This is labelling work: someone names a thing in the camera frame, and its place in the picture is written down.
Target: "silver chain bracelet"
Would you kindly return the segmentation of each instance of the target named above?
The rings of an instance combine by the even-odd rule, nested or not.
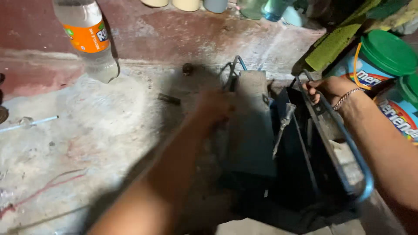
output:
[[[353,94],[356,91],[361,91],[361,88],[352,89],[351,91],[347,92],[341,99],[338,101],[338,103],[332,108],[334,111],[337,111],[340,109],[342,103],[349,97],[351,94]]]

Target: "hand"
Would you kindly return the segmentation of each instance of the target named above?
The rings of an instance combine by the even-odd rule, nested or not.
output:
[[[234,106],[230,102],[232,95],[233,93],[221,90],[200,92],[191,117],[197,118],[199,122],[209,126],[228,120],[234,111]]]
[[[302,85],[304,89],[310,94],[312,102],[317,104],[319,102],[319,94],[316,93],[316,90],[320,91],[331,106],[334,106],[338,103],[342,96],[352,89],[358,88],[358,86],[342,77],[331,76],[325,79],[307,82]]]

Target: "metal handle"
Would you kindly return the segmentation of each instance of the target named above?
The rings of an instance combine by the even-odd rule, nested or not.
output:
[[[305,73],[305,75],[308,77],[309,81],[313,81],[311,74],[306,70],[303,69],[303,72]],[[309,103],[310,99],[307,95],[306,92],[303,91],[302,88],[302,82],[299,79],[299,76],[295,76],[295,80],[298,81],[298,86],[299,89],[301,90],[302,96],[305,100],[308,100]],[[363,176],[364,176],[364,186],[363,186],[363,190],[361,191],[361,193],[359,193],[358,195],[356,195],[354,202],[355,203],[359,203],[364,201],[365,199],[367,199],[370,194],[373,192],[373,184],[374,184],[374,179],[373,179],[373,175],[370,171],[370,168],[368,167],[368,165],[366,164],[366,161],[364,160],[363,156],[361,155],[361,153],[359,152],[359,150],[357,149],[356,144],[354,143],[351,135],[348,133],[348,131],[345,129],[344,125],[338,120],[338,118],[335,116],[335,113],[332,110],[331,105],[328,103],[328,101],[325,99],[325,97],[320,94],[320,101],[322,102],[322,104],[325,106],[326,111],[331,115],[332,119],[334,120],[334,122],[337,124],[338,129],[341,131],[341,133],[344,135],[346,142],[348,144],[348,146],[350,147],[350,150],[353,152],[354,158],[357,161],[357,164],[359,165]]]

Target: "red wire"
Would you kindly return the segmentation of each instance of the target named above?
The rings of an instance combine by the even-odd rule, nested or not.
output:
[[[69,182],[69,181],[71,181],[71,180],[74,180],[74,179],[77,179],[77,178],[80,178],[80,177],[84,176],[84,174],[81,174],[81,175],[78,175],[78,176],[71,177],[71,178],[69,178],[69,179],[67,179],[67,180],[64,180],[64,181],[61,181],[61,182],[58,182],[58,183],[55,183],[55,184],[51,184],[51,183],[52,183],[52,181],[56,180],[58,177],[63,176],[63,175],[66,175],[66,174],[69,174],[69,173],[77,172],[77,171],[81,171],[81,170],[68,171],[68,172],[65,172],[65,173],[59,174],[57,177],[53,178],[53,179],[52,179],[52,180],[50,180],[48,183],[46,183],[45,187],[43,187],[42,189],[40,189],[40,190],[38,190],[38,191],[34,192],[34,193],[33,193],[32,195],[30,195],[29,197],[27,197],[27,198],[23,199],[23,200],[22,200],[22,201],[20,201],[20,202],[15,203],[15,204],[9,204],[8,206],[1,208],[1,209],[0,209],[0,219],[1,219],[1,218],[3,218],[4,214],[5,214],[7,211],[9,211],[9,210],[10,210],[10,211],[15,211],[15,210],[16,210],[16,207],[18,207],[18,206],[22,205],[23,203],[25,203],[25,202],[27,202],[27,201],[31,200],[32,198],[34,198],[34,197],[38,196],[38,195],[39,195],[39,194],[41,194],[42,192],[44,192],[44,191],[46,191],[46,190],[48,190],[48,189],[50,189],[50,188],[52,188],[52,187],[58,186],[58,185],[60,185],[60,184],[67,183],[67,182]]]

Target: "concrete floor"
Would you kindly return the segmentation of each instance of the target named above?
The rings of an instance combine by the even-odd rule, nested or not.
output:
[[[0,207],[16,204],[44,185],[64,183],[5,213],[0,234],[80,234],[149,165],[153,150],[193,108],[198,90],[219,87],[215,75],[208,68],[184,77],[177,67],[124,64],[109,84],[83,75],[73,86],[3,103],[10,117],[0,129],[22,117],[59,119],[0,134]],[[156,99],[159,92],[181,98],[181,106]],[[80,171],[48,183],[74,170]],[[250,219],[224,223],[240,218],[229,212],[230,193],[215,187],[221,169],[209,144],[196,170],[179,231],[221,224],[219,235],[289,234]],[[311,234],[360,235],[364,230],[354,220]]]

